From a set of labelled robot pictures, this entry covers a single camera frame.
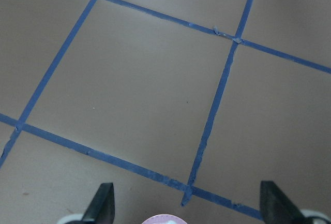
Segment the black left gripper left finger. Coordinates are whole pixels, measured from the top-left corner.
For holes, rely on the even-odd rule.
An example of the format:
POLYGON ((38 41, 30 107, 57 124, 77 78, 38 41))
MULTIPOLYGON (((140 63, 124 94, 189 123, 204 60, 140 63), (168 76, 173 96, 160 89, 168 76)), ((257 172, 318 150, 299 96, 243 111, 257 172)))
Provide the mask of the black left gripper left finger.
POLYGON ((58 223, 108 223, 115 219, 113 183, 102 183, 83 214, 62 217, 58 223))

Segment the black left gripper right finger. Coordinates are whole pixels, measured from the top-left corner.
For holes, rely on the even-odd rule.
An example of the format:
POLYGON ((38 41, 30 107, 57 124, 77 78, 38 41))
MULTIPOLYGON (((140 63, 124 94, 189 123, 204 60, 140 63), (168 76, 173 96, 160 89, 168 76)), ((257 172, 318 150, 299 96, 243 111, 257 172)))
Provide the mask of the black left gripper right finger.
POLYGON ((260 214, 264 223, 330 223, 321 212, 300 210, 273 181, 260 183, 260 214))

